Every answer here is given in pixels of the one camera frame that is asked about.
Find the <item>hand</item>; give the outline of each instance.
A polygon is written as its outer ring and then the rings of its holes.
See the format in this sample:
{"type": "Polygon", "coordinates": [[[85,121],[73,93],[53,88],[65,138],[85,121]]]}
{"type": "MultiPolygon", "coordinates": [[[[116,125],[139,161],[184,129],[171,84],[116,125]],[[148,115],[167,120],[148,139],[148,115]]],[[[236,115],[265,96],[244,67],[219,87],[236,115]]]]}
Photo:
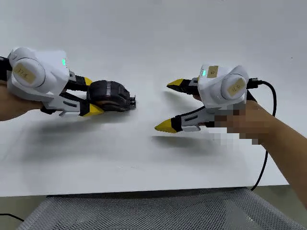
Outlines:
{"type": "Polygon", "coordinates": [[[11,120],[30,110],[42,107],[41,102],[24,100],[9,93],[6,83],[0,83],[0,121],[11,120]]]}
{"type": "Polygon", "coordinates": [[[244,110],[234,110],[232,115],[215,116],[214,119],[215,127],[226,127],[227,133],[239,133],[240,139],[257,139],[258,144],[275,130],[275,117],[255,101],[247,101],[244,110]]]}

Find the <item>handwritten label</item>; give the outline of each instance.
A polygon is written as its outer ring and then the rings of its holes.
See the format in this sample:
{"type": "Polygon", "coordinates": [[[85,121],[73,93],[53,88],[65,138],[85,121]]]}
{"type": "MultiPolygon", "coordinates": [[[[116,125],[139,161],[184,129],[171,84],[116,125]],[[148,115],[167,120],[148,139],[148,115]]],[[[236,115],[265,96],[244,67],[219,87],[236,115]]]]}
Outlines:
{"type": "Polygon", "coordinates": [[[218,66],[209,66],[207,78],[216,78],[218,66]]]}
{"type": "Polygon", "coordinates": [[[227,91],[230,94],[230,96],[234,96],[244,87],[245,87],[245,82],[243,81],[242,78],[240,78],[233,85],[231,85],[227,91]]]}
{"type": "Polygon", "coordinates": [[[17,74],[20,76],[22,79],[24,79],[27,83],[32,84],[35,80],[35,75],[26,69],[22,63],[18,63],[14,69],[13,73],[17,74]]]}

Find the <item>white table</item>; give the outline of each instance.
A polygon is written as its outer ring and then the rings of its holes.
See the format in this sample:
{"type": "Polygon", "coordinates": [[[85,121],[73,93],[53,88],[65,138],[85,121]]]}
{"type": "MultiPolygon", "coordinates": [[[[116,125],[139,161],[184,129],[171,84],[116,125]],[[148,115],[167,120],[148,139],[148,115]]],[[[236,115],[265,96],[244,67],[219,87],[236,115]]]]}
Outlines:
{"type": "MultiPolygon", "coordinates": [[[[225,129],[154,126],[201,106],[166,88],[202,63],[243,65],[271,82],[277,117],[307,134],[304,0],[0,0],[0,54],[64,49],[70,68],[118,81],[137,109],[91,118],[39,111],[0,124],[0,196],[253,185],[264,149],[225,129]]],[[[252,90],[272,111],[272,95],[252,90]]],[[[287,184],[271,158],[261,185],[287,184]]]]}

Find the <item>black cable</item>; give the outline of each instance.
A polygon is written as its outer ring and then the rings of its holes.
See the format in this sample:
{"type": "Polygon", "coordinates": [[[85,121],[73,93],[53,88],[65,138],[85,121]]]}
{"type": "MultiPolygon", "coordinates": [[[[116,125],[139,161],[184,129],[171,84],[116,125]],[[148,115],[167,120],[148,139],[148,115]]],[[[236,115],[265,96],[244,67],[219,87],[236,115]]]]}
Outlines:
{"type": "MultiPolygon", "coordinates": [[[[272,113],[272,115],[275,116],[275,114],[276,114],[276,107],[277,107],[277,96],[276,96],[276,91],[275,91],[274,87],[270,83],[268,83],[266,81],[263,81],[263,80],[259,80],[257,83],[258,83],[258,85],[263,84],[263,85],[268,86],[270,88],[270,90],[272,91],[272,94],[273,94],[273,113],[272,113]]],[[[264,162],[263,162],[263,166],[262,166],[261,172],[259,174],[257,182],[250,189],[251,191],[253,191],[258,186],[258,184],[259,184],[259,182],[260,182],[260,180],[262,178],[265,166],[267,164],[268,155],[269,155],[268,151],[265,151],[265,157],[264,157],[264,162]]]]}
{"type": "Polygon", "coordinates": [[[21,222],[24,222],[24,219],[21,219],[21,218],[15,216],[13,214],[10,214],[10,213],[0,213],[0,216],[9,216],[9,217],[13,217],[13,218],[15,218],[17,220],[20,220],[21,222]]]}

